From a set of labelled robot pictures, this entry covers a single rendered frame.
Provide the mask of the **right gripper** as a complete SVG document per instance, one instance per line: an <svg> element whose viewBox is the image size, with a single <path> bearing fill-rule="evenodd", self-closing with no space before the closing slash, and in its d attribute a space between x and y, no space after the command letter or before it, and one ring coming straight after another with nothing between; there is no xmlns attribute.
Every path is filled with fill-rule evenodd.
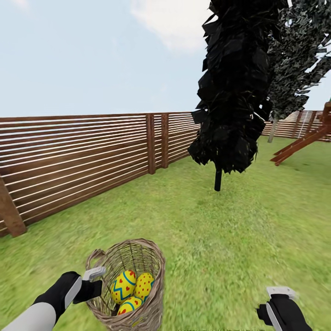
<svg viewBox="0 0 331 331"><path fill-rule="evenodd" d="M257 315L260 320L264 320L266 325L273 325L269 318L269 315L268 315L268 312L266 309L266 304L259 305L259 308L257 309Z"/></svg>

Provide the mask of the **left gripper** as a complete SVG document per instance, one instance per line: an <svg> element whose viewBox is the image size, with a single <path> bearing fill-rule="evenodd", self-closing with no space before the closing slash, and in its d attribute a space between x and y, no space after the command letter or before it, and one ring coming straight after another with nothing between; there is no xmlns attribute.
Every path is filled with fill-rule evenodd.
<svg viewBox="0 0 331 331"><path fill-rule="evenodd" d="M86 281L85 281L86 282ZM89 299L98 297L102 295L102 280L95 280L95 281L87 281L87 290L85 295L78 300L73 300L73 305L78 304L80 302L86 302Z"/></svg>

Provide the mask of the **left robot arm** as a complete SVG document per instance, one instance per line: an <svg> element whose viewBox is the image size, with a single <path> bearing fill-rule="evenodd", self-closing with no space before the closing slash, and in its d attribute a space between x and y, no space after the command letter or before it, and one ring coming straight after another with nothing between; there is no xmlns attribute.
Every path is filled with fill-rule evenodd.
<svg viewBox="0 0 331 331"><path fill-rule="evenodd" d="M73 305L102 295L102 280L93 279L107 273L99 266L85 272L83 279L76 272L67 272L18 318L1 331L52 331L71 302Z"/></svg>

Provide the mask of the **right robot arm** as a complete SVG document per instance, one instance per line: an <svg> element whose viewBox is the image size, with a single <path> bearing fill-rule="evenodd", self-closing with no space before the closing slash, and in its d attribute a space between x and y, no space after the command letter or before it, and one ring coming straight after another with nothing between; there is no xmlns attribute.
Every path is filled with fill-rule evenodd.
<svg viewBox="0 0 331 331"><path fill-rule="evenodd" d="M297 293L290 287L267 286L270 301L260 304L257 315L266 325L273 325L275 331L313 331L306 324L301 309L293 301Z"/></svg>

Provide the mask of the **easter egg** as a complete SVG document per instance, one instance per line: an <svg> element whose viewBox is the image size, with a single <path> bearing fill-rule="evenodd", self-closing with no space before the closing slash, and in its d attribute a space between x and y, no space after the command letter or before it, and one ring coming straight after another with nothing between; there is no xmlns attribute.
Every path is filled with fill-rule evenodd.
<svg viewBox="0 0 331 331"><path fill-rule="evenodd" d="M141 306L143 303L145 303L141 298L132 296L129 299L127 299L124 303L116 303L121 305L120 309L118 310L117 315L121 315L123 313L127 313L129 311L133 311L139 306Z"/></svg>
<svg viewBox="0 0 331 331"><path fill-rule="evenodd" d="M133 296L137 281L135 271L122 271L111 284L110 296L114 303L124 303L127 299Z"/></svg>
<svg viewBox="0 0 331 331"><path fill-rule="evenodd" d="M155 282L155 276L150 272L146 272L140 274L137 279L133 295L146 301L153 283Z"/></svg>

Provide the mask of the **wicker basket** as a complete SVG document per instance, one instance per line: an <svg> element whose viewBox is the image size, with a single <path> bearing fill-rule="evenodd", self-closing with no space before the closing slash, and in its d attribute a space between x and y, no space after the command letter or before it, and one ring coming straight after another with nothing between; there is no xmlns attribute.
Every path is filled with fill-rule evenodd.
<svg viewBox="0 0 331 331"><path fill-rule="evenodd" d="M117 315L121 305L113 302L113 298L108 296L111 293L111 285L109 285L112 277L117 278L117 272L115 271L115 265L120 264L124 271L127 271L124 255L121 252L121 247L126 245L129 247L127 252L130 252L132 270L135 271L138 276L138 270L142 270L144 273L150 270L151 274L155 275L155 282L149 292L148 298L141 306L133 311ZM135 250L135 251L134 251ZM147 254L144 253L147 251ZM137 256L134 256L137 255ZM164 276L166 273L166 257L158 244L153 241L143 238L123 240L116 243L106 251L98 249L93 250L91 255L86 259L85 269L86 271L91 269L90 262L100 258L94 268L103 266L108 268L108 272L98 280L102 280L102 295L89 299L86 301L88 308L92 312L93 316L106 326L108 331L157 331L162 323L164 315ZM146 264L149 261L150 265ZM142 264L137 266L137 264Z"/></svg>

